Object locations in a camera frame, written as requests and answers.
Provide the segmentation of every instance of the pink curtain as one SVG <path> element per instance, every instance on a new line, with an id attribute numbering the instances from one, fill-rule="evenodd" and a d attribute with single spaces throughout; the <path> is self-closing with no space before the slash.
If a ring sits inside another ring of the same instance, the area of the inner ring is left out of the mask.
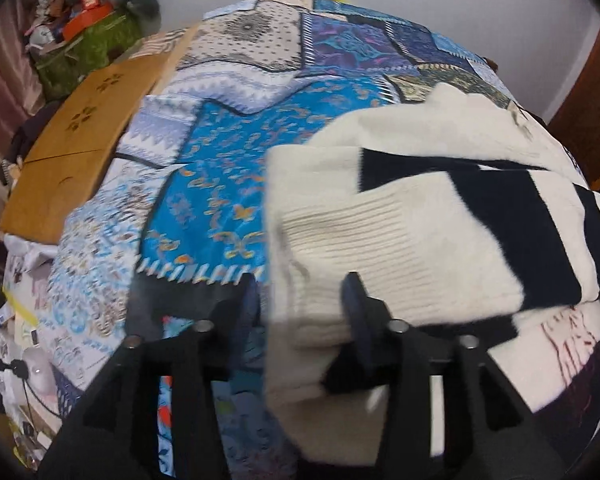
<path id="1" fill-rule="evenodd" d="M 0 160 L 16 129 L 44 104 L 42 86 L 22 38 L 37 0 L 5 0 L 0 7 Z M 0 190 L 0 214 L 6 193 Z"/>

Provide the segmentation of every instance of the wooden door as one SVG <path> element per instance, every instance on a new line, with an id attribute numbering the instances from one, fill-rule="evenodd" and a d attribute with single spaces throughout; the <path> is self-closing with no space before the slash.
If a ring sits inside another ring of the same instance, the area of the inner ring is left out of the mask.
<path id="1" fill-rule="evenodd" d="M 600 190 L 600 33 L 548 129 L 573 153 L 591 188 Z"/>

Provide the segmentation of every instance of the metal screw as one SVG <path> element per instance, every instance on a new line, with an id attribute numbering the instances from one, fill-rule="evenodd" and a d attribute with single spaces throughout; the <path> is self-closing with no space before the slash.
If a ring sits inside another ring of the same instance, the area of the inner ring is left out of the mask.
<path id="1" fill-rule="evenodd" d="M 139 335 L 128 335 L 122 340 L 122 346 L 125 348 L 138 348 L 142 344 L 142 337 Z"/>
<path id="2" fill-rule="evenodd" d="M 409 329 L 409 323 L 403 319 L 392 319 L 386 324 L 386 327 L 394 334 L 404 334 Z"/>
<path id="3" fill-rule="evenodd" d="M 478 348 L 480 340 L 475 335 L 461 335 L 459 337 L 460 344 L 468 349 Z"/>
<path id="4" fill-rule="evenodd" d="M 200 333 L 211 332 L 214 328 L 214 322 L 209 319 L 201 319 L 193 325 L 193 330 Z"/>

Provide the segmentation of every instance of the bedspread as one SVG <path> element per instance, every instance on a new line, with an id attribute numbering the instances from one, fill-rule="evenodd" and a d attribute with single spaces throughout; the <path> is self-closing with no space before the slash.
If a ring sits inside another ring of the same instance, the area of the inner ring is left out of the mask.
<path id="1" fill-rule="evenodd" d="M 38 313 L 53 364 L 76 387 L 89 384 L 123 337 L 137 273 L 157 283 L 227 283 L 252 272 L 266 297 L 266 150 L 305 142 L 350 110 L 423 101 L 438 82 L 518 109 L 483 58 L 382 12 L 246 0 L 205 15 L 163 94 L 147 96 L 130 122 L 100 190 L 66 220 Z M 164 336 L 190 323 L 166 318 Z M 262 402 L 265 330 L 253 329 L 231 380 L 213 384 L 234 479 L 291 478 L 296 469 L 293 446 Z M 564 401 L 575 402 L 575 415 L 560 430 L 573 438 L 586 426 L 589 382 Z M 169 378 L 159 404 L 160 466 L 173 474 Z"/>

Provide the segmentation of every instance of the green bag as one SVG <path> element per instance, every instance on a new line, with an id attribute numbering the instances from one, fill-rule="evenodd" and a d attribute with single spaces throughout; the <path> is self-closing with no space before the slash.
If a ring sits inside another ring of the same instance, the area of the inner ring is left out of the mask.
<path id="1" fill-rule="evenodd" d="M 47 100 L 69 95 L 90 72 L 104 68 L 142 37 L 130 14 L 112 12 L 36 63 Z"/>

